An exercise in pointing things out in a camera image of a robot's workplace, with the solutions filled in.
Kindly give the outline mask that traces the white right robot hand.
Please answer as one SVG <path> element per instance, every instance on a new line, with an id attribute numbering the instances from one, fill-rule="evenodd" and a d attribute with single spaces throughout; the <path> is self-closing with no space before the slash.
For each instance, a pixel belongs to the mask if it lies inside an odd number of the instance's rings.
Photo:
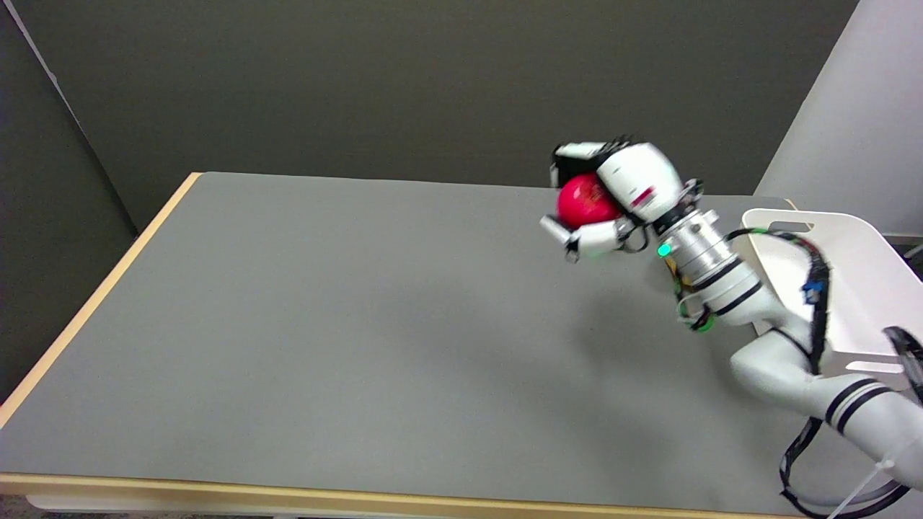
<path id="1" fill-rule="evenodd" d="M 649 230 L 662 234 L 702 197 L 698 179 L 682 181 L 659 148 L 630 136 L 558 144 L 549 171 L 557 209 L 540 224 L 568 262 L 642 251 Z"/>

